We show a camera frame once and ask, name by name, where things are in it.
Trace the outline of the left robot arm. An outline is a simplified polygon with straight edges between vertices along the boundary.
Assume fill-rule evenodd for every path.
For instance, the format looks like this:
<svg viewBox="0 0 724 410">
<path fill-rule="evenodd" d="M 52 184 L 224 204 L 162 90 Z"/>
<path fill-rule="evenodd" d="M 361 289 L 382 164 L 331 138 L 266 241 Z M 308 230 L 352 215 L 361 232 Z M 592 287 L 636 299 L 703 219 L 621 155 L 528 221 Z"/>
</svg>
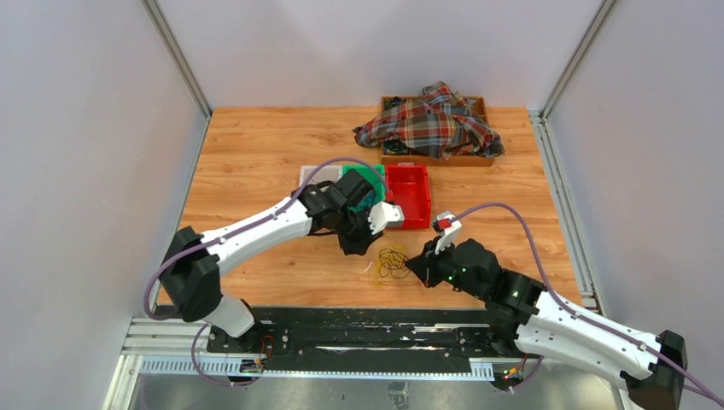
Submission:
<svg viewBox="0 0 724 410">
<path fill-rule="evenodd" d="M 322 233 L 335 236 L 344 255 L 364 255 L 385 229 L 404 219 L 391 202 L 362 208 L 374 192 L 352 171 L 337 181 L 307 181 L 266 211 L 214 231 L 187 226 L 172 237 L 155 280 L 181 320 L 214 325 L 238 351 L 253 352 L 261 342 L 258 320 L 246 302 L 224 295 L 221 278 L 279 244 Z"/>
</svg>

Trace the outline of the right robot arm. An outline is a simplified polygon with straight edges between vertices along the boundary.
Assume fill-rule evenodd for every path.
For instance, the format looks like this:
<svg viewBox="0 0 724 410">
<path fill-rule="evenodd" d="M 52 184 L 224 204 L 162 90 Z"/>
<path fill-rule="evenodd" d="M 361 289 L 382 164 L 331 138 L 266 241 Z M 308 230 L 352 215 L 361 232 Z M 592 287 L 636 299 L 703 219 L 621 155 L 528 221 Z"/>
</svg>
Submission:
<svg viewBox="0 0 724 410">
<path fill-rule="evenodd" d="M 677 409 L 684 390 L 684 338 L 621 325 L 587 310 L 529 276 L 502 267 L 468 239 L 443 250 L 435 240 L 406 262 L 423 285 L 445 282 L 482 301 L 493 315 L 488 345 L 498 355 L 542 356 L 603 378 L 643 409 Z"/>
</svg>

